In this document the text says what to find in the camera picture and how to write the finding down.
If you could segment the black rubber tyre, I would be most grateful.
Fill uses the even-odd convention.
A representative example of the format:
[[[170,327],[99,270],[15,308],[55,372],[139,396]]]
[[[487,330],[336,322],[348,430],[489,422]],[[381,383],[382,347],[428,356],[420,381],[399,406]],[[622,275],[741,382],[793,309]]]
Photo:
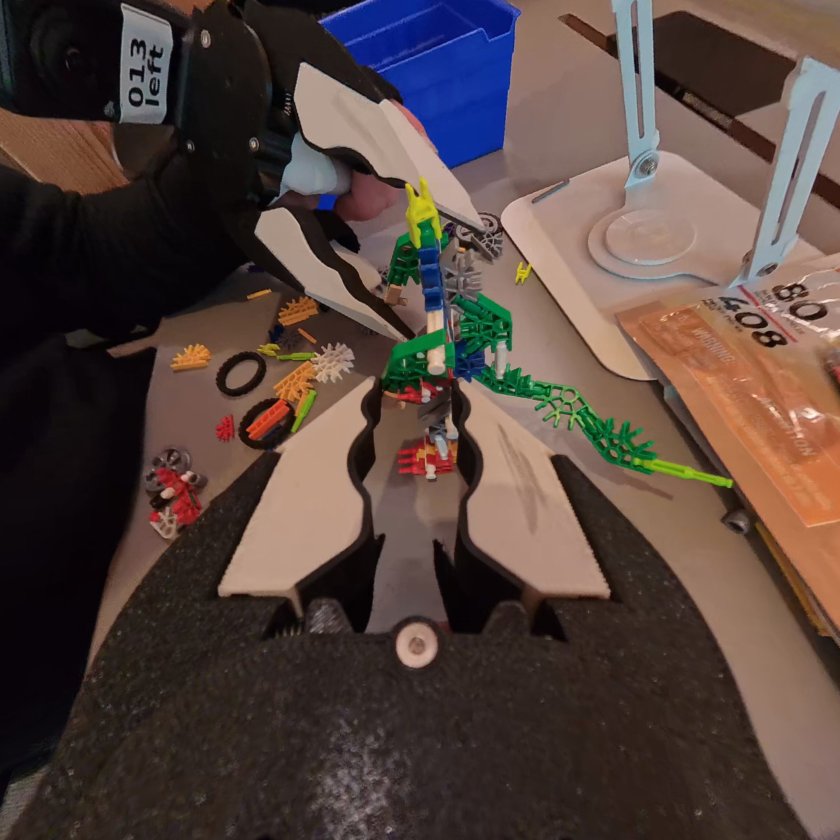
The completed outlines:
[[[255,365],[255,371],[251,378],[243,385],[236,387],[230,386],[228,384],[228,377],[231,375],[233,370],[241,364],[250,362]],[[231,355],[219,367],[215,380],[216,387],[227,397],[236,398],[245,396],[254,391],[264,381],[266,373],[267,362],[266,357],[263,354],[256,351],[241,351]]]
[[[290,411],[286,418],[277,425],[271,432],[258,440],[249,439],[246,433],[247,426],[256,419],[260,411],[265,411],[268,405],[272,404],[277,398],[268,398],[253,405],[247,413],[242,417],[238,426],[238,438],[248,448],[255,450],[269,450],[276,448],[282,444],[290,434],[291,426],[295,420],[295,409],[289,404]]]

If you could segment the multicoloured construction toy model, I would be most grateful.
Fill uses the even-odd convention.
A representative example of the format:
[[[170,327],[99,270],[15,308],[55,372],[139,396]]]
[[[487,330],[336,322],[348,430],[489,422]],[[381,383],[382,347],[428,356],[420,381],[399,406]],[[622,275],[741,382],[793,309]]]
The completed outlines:
[[[510,311],[484,295],[451,289],[445,278],[447,232],[439,222],[409,222],[397,239],[389,280],[414,278],[420,286],[427,316],[424,334],[397,345],[385,365],[383,389],[405,402],[420,403],[452,382],[478,381],[488,390],[534,404],[542,420],[554,427],[579,429],[607,463],[644,475],[662,474],[732,488],[730,478],[708,474],[658,457],[652,441],[629,422],[616,424],[594,410],[571,385],[541,381],[507,362],[512,350]]]

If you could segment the long tan rod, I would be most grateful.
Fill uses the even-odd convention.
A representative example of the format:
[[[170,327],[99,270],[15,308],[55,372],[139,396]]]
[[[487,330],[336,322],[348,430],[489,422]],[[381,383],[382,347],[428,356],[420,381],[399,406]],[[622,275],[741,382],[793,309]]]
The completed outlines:
[[[822,637],[828,637],[837,642],[837,628],[824,613],[822,606],[816,600],[809,587],[805,584],[802,577],[793,566],[793,563],[788,559],[786,554],[784,554],[781,546],[760,520],[755,522],[754,527],[772,555],[773,560],[780,568],[787,584],[791,588],[796,600],[801,605],[801,608],[816,632]]]

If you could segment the K'nex instruction bag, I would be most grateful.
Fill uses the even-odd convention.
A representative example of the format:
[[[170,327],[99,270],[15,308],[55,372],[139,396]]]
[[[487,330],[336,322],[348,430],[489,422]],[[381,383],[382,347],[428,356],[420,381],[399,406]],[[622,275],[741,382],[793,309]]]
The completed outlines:
[[[618,314],[838,641],[838,254]]]

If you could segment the person's dark clothing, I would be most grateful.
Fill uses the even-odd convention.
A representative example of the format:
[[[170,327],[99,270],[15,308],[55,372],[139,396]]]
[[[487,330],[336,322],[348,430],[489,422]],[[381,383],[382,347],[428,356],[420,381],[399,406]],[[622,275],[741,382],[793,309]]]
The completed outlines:
[[[67,723],[140,483],[154,360],[57,335],[2,367],[2,784]]]

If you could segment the yellow clip connector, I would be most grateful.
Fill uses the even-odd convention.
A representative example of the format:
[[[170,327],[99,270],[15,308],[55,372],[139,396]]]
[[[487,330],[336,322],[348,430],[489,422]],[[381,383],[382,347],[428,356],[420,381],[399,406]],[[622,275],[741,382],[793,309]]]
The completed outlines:
[[[412,246],[422,248],[439,247],[443,236],[438,210],[429,191],[427,180],[419,179],[419,192],[412,184],[406,184],[408,207],[406,223]]]

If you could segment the grey spoked wheel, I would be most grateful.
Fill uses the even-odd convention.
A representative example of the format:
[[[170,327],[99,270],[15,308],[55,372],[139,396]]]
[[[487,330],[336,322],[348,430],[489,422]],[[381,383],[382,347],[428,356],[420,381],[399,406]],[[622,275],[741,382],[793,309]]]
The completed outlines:
[[[165,469],[181,475],[192,470],[193,459],[183,447],[171,446],[160,450],[149,458],[143,466],[141,481],[143,489],[154,495],[165,488],[164,479],[159,475]]]

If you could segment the person's left hand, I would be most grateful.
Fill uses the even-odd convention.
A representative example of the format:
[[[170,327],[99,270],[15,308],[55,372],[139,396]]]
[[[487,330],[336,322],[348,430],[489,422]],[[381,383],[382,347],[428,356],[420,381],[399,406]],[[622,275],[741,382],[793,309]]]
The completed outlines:
[[[333,211],[346,223],[371,221],[393,207],[404,192],[404,185],[394,187],[373,174],[352,170],[350,189],[336,198]]]

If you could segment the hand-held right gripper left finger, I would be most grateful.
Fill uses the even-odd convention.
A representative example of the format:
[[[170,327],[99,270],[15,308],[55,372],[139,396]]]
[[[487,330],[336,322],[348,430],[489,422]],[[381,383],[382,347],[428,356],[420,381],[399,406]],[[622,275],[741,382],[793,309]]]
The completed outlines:
[[[363,480],[375,462],[380,380],[368,377],[279,449],[217,593],[285,598],[303,617],[323,597],[370,590],[382,551]]]

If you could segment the pale slotted stand strut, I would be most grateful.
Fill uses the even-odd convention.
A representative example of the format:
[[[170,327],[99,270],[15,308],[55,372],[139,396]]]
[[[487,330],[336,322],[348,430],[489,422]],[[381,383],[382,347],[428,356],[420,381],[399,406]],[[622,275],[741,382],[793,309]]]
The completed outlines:
[[[798,229],[839,113],[839,71],[809,56],[784,83],[788,113],[750,252],[732,282],[775,272],[798,239]]]
[[[651,1],[612,1],[623,87],[630,190],[651,181],[659,163],[655,110],[655,40]]]

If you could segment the orange connector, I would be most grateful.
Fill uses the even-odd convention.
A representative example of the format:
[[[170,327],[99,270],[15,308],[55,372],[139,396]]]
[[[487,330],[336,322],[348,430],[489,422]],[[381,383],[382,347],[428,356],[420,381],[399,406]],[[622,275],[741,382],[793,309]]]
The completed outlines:
[[[286,400],[278,399],[268,405],[265,411],[260,411],[247,428],[249,439],[258,440],[268,435],[289,414],[290,406]]]

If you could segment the red connector rack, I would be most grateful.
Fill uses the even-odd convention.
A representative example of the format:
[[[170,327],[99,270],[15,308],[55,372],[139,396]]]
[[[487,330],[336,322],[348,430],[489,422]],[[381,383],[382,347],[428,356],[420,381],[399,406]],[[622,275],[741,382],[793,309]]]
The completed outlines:
[[[152,498],[152,510],[171,507],[177,514],[180,529],[194,524],[202,511],[197,497],[200,489],[188,486],[174,472],[162,469],[159,475],[164,479],[164,489]]]

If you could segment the empty blue plastic bin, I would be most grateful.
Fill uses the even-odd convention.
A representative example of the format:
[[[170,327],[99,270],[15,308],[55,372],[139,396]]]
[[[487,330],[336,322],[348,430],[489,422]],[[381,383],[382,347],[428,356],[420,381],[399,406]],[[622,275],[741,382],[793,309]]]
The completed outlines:
[[[369,1],[322,26],[401,92],[454,168],[503,147],[520,13],[501,1]]]

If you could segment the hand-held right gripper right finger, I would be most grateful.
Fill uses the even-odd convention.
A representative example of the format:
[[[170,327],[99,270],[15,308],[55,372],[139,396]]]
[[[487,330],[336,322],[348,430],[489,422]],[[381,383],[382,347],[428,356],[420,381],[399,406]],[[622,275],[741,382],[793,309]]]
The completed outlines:
[[[554,599],[603,600],[610,586],[554,464],[554,452],[477,386],[457,384],[455,580],[481,621],[500,602],[534,613]]]

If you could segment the large yellow fan connector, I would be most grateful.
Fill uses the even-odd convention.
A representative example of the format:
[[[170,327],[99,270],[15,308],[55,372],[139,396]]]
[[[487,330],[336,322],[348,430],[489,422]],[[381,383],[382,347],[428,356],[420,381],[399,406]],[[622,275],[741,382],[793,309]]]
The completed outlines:
[[[303,361],[274,385],[275,397],[289,404],[298,404],[312,389],[316,372],[309,360]]]

